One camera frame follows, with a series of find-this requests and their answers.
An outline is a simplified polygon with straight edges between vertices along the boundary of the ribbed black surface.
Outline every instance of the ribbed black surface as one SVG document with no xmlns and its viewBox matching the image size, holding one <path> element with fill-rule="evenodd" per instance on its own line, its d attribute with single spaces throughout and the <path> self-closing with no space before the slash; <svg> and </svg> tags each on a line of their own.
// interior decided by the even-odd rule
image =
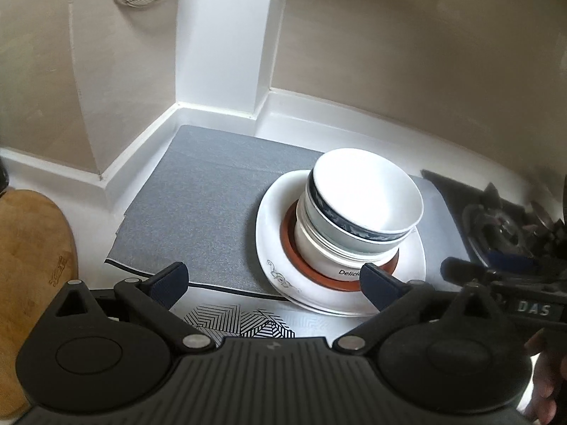
<svg viewBox="0 0 567 425">
<path fill-rule="evenodd" d="M 226 339 L 186 356 L 151 397 L 116 412 L 70 416 L 34 407 L 21 425 L 520 425 L 514 410 L 479 417 L 421 410 L 392 394 L 370 363 L 317 339 Z"/>
</svg>

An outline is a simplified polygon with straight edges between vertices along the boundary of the stove burner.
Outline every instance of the stove burner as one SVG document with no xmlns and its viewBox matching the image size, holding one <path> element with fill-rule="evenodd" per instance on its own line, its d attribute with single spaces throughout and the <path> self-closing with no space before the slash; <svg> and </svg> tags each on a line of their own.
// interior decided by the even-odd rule
<svg viewBox="0 0 567 425">
<path fill-rule="evenodd" d="M 485 267 L 490 266 L 488 254 L 491 251 L 532 257 L 526 247 L 524 231 L 503 210 L 469 204 L 463 211 L 463 226 L 471 247 Z"/>
</svg>

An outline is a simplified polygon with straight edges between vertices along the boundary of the brown plate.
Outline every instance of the brown plate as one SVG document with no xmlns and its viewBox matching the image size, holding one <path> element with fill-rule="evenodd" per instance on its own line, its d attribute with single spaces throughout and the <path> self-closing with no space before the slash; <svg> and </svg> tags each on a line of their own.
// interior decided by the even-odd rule
<svg viewBox="0 0 567 425">
<path fill-rule="evenodd" d="M 311 281 L 325 286 L 329 289 L 335 289 L 336 291 L 360 291 L 360 281 L 339 281 L 336 279 L 328 278 L 325 275 L 321 275 L 318 271 L 312 268 L 303 257 L 299 254 L 296 245 L 296 236 L 294 230 L 296 228 L 297 216 L 296 216 L 296 206 L 297 201 L 293 203 L 287 210 L 283 222 L 280 227 L 280 239 L 287 258 L 290 260 L 291 264 L 297 268 L 303 275 L 309 278 Z M 387 274 L 391 275 L 398 265 L 398 259 L 400 258 L 400 251 L 396 252 L 396 255 L 389 262 L 381 266 Z"/>
</svg>

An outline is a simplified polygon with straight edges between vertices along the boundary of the gas stove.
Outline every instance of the gas stove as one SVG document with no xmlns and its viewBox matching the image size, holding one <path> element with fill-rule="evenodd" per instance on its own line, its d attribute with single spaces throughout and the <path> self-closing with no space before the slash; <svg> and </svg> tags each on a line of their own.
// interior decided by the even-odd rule
<svg viewBox="0 0 567 425">
<path fill-rule="evenodd" d="M 541 257 L 567 259 L 563 221 L 554 223 L 537 203 L 526 210 L 503 200 L 492 183 L 483 191 L 430 171 L 422 175 L 443 196 L 471 262 L 525 269 Z"/>
</svg>

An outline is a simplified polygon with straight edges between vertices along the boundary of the gray mat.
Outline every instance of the gray mat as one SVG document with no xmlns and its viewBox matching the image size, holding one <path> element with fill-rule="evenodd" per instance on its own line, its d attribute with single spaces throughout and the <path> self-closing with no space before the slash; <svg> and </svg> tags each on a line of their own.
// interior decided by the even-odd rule
<svg viewBox="0 0 567 425">
<path fill-rule="evenodd" d="M 260 200 L 282 174 L 313 167 L 320 153 L 256 137 L 182 126 L 125 214 L 111 263 L 155 274 L 174 261 L 192 283 L 278 296 L 256 256 Z M 414 178 L 425 203 L 418 230 L 427 280 L 452 288 L 440 262 L 468 259 L 455 223 L 432 183 Z"/>
</svg>

